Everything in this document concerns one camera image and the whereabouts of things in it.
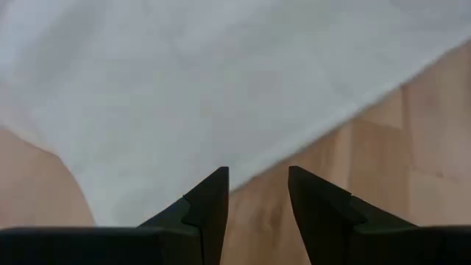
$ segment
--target white sheet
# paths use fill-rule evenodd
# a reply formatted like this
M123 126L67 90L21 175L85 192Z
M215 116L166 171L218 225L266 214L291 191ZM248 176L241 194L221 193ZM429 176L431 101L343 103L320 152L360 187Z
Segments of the white sheet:
M98 224L136 225L218 166L241 185L470 35L469 0L15 0L0 96L31 126L2 122L63 159Z

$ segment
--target wooden floor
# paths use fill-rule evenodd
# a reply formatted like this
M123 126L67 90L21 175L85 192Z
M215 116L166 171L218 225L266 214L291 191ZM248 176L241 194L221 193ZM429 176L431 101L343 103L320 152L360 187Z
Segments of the wooden floor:
M418 225L471 224L471 43L230 197L222 264L309 264L291 211L299 165ZM60 160L0 130L0 227L92 225Z

